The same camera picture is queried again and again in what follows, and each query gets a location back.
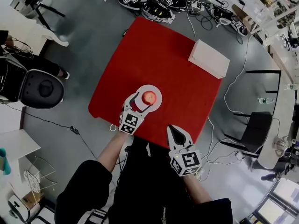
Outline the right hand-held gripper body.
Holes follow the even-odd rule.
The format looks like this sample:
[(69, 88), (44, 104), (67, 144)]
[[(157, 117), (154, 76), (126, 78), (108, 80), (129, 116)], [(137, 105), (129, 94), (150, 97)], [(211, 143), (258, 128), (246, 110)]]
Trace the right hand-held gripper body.
[(202, 168), (202, 160), (199, 150), (181, 149), (170, 151), (171, 167), (178, 176), (186, 176), (197, 173)]

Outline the red apple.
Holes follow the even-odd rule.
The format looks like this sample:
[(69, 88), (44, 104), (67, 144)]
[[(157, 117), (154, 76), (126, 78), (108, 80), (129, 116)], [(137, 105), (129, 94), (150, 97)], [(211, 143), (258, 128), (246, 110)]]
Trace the red apple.
[(146, 91), (142, 94), (142, 101), (146, 105), (153, 105), (157, 100), (157, 96), (153, 91)]

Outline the white round plate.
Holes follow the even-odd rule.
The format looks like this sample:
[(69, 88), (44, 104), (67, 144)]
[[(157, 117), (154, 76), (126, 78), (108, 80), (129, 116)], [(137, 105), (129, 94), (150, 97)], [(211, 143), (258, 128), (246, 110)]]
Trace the white round plate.
[(153, 85), (150, 85), (150, 84), (147, 84), (147, 85), (141, 86), (137, 91), (139, 92), (139, 95), (140, 95), (139, 96), (139, 102), (138, 102), (138, 104), (142, 104), (143, 103), (143, 101), (142, 101), (142, 94), (144, 92), (146, 92), (146, 91), (153, 91), (156, 94), (156, 96), (157, 96), (157, 100), (153, 104), (154, 107), (155, 107), (154, 111), (157, 110), (160, 107), (160, 105), (162, 103), (162, 94), (161, 94), (160, 90), (157, 87), (155, 87)]

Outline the person's left forearm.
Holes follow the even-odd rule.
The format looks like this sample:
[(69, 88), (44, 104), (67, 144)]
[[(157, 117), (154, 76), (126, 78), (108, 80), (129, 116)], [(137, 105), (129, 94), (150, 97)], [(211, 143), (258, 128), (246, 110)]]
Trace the person's left forearm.
[(98, 156), (101, 163), (110, 173), (114, 170), (121, 149), (128, 138), (128, 134), (118, 131)]

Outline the person's right forearm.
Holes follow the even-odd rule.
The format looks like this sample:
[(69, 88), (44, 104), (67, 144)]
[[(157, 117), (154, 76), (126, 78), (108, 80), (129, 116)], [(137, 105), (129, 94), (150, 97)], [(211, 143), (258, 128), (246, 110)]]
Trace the person's right forearm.
[(212, 199), (207, 191), (201, 186), (200, 182), (194, 175), (182, 177), (190, 198), (195, 204), (211, 202)]

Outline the person's black clothing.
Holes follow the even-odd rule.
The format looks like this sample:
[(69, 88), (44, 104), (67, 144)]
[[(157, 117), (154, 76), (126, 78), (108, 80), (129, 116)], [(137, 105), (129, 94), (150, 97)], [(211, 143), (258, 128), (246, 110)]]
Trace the person's black clothing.
[[(87, 160), (58, 196), (56, 224), (79, 224), (84, 214), (103, 210), (112, 173)], [(114, 201), (101, 219), (107, 224), (233, 224), (227, 198), (195, 203), (168, 160), (168, 150), (136, 138), (115, 189)]]

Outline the red cloth covered table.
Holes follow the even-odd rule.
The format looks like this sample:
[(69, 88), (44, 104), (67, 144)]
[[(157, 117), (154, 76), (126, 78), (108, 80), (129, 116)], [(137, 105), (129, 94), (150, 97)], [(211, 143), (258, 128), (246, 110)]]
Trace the red cloth covered table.
[(110, 58), (88, 106), (90, 114), (119, 123), (127, 97), (151, 84), (162, 104), (135, 134), (167, 146), (166, 128), (176, 125), (196, 141), (217, 97), (221, 81), (191, 63), (194, 41), (161, 24), (136, 18)]

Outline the white rectangular box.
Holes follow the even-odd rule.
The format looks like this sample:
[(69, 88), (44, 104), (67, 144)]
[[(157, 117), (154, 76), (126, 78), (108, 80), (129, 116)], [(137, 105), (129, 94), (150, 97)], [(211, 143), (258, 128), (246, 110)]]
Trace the white rectangular box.
[(222, 79), (226, 76), (230, 62), (223, 54), (201, 40), (195, 42), (188, 61), (217, 79)]

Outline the large black oval shell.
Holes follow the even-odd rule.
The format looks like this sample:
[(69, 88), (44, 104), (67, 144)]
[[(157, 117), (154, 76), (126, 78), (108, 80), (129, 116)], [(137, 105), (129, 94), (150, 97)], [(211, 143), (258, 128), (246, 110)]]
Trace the large black oval shell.
[(36, 69), (29, 70), (22, 82), (19, 101), (35, 109), (50, 109), (64, 98), (64, 85), (57, 77)]

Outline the long white table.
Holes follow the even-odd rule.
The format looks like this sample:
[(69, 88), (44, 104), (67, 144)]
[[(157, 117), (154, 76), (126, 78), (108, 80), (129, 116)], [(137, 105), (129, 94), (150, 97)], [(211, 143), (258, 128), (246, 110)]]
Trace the long white table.
[(250, 70), (251, 74), (277, 74), (278, 88), (268, 93), (276, 94), (273, 122), (268, 137), (257, 159), (266, 169), (273, 169), (278, 162), (278, 151), (275, 140), (289, 134), (295, 104), (297, 103), (295, 90), (287, 89), (287, 85), (299, 84), (299, 50), (288, 51), (283, 45), (269, 45), (268, 50), (279, 70)]

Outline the black white patterned device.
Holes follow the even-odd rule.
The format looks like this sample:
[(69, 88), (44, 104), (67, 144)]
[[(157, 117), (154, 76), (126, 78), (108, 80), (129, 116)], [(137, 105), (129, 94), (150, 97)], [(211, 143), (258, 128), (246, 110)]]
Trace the black white patterned device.
[(241, 21), (232, 21), (230, 25), (241, 36), (246, 37), (248, 35), (248, 30)]

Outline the white carved leg table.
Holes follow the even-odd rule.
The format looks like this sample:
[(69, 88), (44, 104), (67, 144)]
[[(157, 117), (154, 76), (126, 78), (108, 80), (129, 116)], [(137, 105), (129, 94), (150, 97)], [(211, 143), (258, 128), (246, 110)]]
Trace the white carved leg table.
[[(47, 41), (67, 47), (68, 42), (61, 41), (52, 31), (38, 24), (36, 20), (28, 19), (7, 2), (0, 0), (0, 30), (31, 47), (33, 54), (39, 55)], [(19, 130), (21, 113), (0, 104), (0, 133)]]

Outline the teal rolled mat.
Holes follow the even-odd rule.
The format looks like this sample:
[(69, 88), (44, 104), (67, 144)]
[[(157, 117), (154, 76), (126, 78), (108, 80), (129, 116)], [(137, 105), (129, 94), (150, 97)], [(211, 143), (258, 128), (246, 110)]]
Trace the teal rolled mat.
[(11, 173), (11, 167), (7, 160), (7, 153), (4, 148), (0, 148), (0, 170), (3, 171), (3, 175), (9, 175)]

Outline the white black equipment case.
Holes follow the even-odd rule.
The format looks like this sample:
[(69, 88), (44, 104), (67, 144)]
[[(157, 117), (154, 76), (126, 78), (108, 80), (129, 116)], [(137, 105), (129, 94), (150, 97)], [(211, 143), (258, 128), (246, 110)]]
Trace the white black equipment case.
[(39, 203), (33, 203), (32, 207), (27, 207), (15, 194), (9, 198), (8, 205), (11, 211), (24, 223), (40, 210)]

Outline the black office chair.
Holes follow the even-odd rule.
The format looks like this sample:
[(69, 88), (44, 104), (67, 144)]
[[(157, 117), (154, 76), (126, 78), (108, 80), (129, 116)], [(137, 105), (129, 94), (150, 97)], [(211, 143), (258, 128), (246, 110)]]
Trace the black office chair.
[(281, 35), (281, 38), (284, 40), (284, 47), (291, 50), (291, 48), (295, 49), (299, 47), (299, 38), (292, 37), (292, 32), (288, 31), (287, 36), (284, 34)]

